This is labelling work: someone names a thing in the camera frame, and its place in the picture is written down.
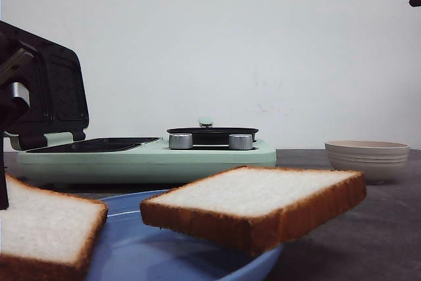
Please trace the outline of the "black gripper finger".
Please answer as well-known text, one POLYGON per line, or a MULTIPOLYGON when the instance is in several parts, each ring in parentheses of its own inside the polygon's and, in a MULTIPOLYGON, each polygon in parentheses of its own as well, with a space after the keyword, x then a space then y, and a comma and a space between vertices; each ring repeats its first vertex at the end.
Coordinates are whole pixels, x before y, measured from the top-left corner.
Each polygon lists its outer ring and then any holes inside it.
POLYGON ((421 6, 421 0, 409 0, 409 5, 411 7, 420 7, 421 6))

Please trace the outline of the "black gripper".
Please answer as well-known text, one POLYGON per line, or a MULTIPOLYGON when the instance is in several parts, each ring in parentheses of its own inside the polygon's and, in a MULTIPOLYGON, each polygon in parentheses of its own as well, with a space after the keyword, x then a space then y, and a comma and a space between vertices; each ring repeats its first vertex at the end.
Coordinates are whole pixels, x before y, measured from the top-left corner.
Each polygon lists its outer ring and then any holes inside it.
POLYGON ((8 51, 9 39, 1 33, 1 141, 0 141, 0 209, 9 207, 5 177, 3 138, 5 130, 30 108, 30 92, 18 71, 30 62, 30 52, 23 47, 8 51))

